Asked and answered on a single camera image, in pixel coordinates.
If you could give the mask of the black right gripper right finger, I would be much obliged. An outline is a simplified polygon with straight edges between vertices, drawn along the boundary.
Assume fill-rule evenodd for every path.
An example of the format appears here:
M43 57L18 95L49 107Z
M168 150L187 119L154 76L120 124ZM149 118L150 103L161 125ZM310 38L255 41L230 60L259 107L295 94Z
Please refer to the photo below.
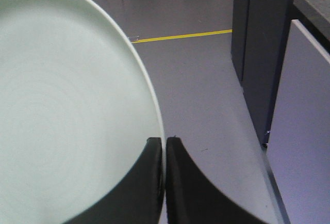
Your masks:
M265 223L218 190L179 137L167 139L166 157L168 223Z

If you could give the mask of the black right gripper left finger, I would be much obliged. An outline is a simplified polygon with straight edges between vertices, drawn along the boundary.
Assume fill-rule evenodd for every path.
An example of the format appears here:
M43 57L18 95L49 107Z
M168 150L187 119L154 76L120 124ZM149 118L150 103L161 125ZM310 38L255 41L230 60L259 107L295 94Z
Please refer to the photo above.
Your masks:
M151 137L125 177L66 223L158 223L161 208L162 145L160 138Z

